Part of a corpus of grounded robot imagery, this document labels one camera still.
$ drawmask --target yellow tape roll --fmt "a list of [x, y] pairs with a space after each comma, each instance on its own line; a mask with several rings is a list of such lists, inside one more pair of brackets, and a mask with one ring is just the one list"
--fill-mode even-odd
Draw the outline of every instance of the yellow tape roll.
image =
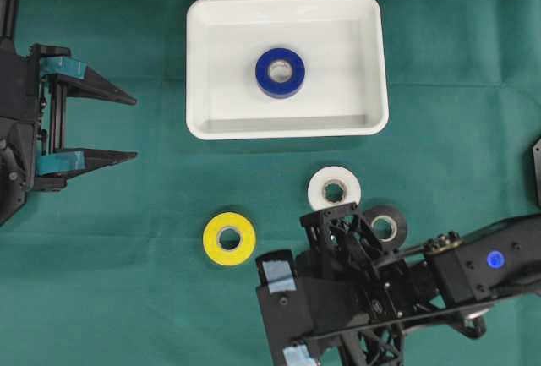
[[[234, 249], [224, 249], [220, 244], [221, 233], [234, 230], [240, 242]], [[240, 214], [224, 212], [212, 218], [203, 231], [203, 248], [209, 258], [218, 265], [235, 266], [249, 259], [255, 250], [255, 229]]]

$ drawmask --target tape roll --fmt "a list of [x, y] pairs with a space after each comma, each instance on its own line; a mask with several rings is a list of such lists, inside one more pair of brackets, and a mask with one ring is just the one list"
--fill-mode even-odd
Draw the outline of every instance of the tape roll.
[[[226, 230], [233, 230], [240, 241], [233, 249], [222, 246], [220, 238]], [[255, 251], [255, 229], [252, 223], [235, 212], [224, 212], [212, 218], [203, 231], [203, 248], [209, 258], [222, 266], [240, 265]]]
[[[327, 192], [330, 186], [342, 190], [341, 198], [329, 200]], [[334, 205], [361, 202], [361, 185], [353, 173], [344, 167], [329, 166], [317, 171], [308, 185], [308, 202], [312, 210], [323, 210]]]
[[288, 98], [304, 81], [304, 62], [289, 49], [277, 47], [263, 53], [255, 64], [255, 78], [261, 90], [273, 98]]
[[366, 221], [372, 228], [378, 221], [385, 221], [391, 227], [391, 235], [380, 238], [384, 250], [399, 249], [406, 241], [407, 223], [402, 213], [392, 205], [376, 205], [364, 213]]

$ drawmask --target tape roll hole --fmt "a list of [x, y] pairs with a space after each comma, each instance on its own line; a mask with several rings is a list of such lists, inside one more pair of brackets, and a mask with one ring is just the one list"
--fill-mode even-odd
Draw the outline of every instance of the tape roll hole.
[[240, 245], [243, 237], [235, 227], [225, 227], [218, 232], [218, 243], [225, 250], [235, 250]]
[[293, 67], [287, 61], [278, 59], [269, 65], [267, 74], [275, 83], [285, 83], [293, 76]]
[[340, 180], [330, 180], [323, 187], [323, 197], [330, 203], [340, 203], [346, 198], [346, 184]]
[[390, 216], [376, 216], [370, 225], [381, 242], [390, 242], [398, 234], [398, 225]]

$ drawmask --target white tape roll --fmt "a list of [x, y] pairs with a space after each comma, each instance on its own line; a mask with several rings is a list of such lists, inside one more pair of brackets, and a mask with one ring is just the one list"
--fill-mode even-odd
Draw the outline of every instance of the white tape roll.
[[[337, 186], [342, 189], [342, 197], [328, 199], [328, 188]], [[353, 173], [344, 167], [329, 166], [319, 170], [310, 179], [308, 202], [312, 210], [323, 210], [334, 205], [361, 202], [361, 185]]]

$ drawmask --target green tablecloth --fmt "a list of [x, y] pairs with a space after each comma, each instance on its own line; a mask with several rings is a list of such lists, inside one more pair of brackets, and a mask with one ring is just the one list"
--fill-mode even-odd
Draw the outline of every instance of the green tablecloth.
[[[541, 135], [541, 0], [378, 0], [382, 133], [218, 142], [184, 121], [193, 1], [20, 0], [19, 52], [69, 46], [139, 100], [70, 100], [68, 146], [139, 158], [31, 195], [0, 229], [0, 364], [271, 365], [254, 262], [210, 264], [202, 230], [233, 208], [256, 225], [257, 254], [305, 249], [306, 185], [326, 165], [358, 175], [365, 207], [401, 209], [409, 243], [537, 210], [527, 151]], [[406, 365], [541, 362], [536, 298], [486, 318], [481, 341], [445, 327], [413, 334]]]

